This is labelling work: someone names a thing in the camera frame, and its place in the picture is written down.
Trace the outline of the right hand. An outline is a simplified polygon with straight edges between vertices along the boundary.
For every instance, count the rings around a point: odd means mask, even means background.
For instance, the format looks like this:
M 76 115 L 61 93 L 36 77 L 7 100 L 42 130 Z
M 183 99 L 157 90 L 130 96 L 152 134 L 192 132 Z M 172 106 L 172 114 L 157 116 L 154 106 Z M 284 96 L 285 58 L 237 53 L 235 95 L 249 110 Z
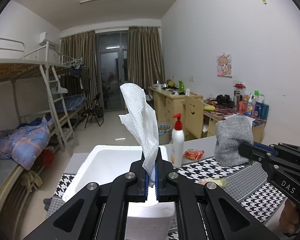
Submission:
M 280 231 L 292 235 L 296 232 L 299 222 L 300 213 L 297 211 L 297 206 L 290 199 L 287 199 L 279 218 Z

